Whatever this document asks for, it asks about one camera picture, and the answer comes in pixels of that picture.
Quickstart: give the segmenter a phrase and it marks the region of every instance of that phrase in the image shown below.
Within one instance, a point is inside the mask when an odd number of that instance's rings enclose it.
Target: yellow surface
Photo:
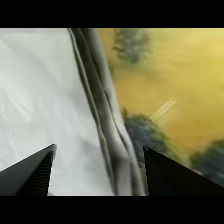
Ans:
[[[156,121],[182,158],[224,139],[224,29],[147,29],[138,65],[116,57],[113,29],[99,31],[120,104]]]

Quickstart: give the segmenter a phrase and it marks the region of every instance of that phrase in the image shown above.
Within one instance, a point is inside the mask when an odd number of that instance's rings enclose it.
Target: white cloth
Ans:
[[[0,170],[50,144],[53,195],[113,195],[67,29],[0,29]]]

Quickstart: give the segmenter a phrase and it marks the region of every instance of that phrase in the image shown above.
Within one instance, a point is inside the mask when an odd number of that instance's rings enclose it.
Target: white fabric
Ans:
[[[0,170],[50,144],[53,195],[113,195],[67,29],[0,29]]]

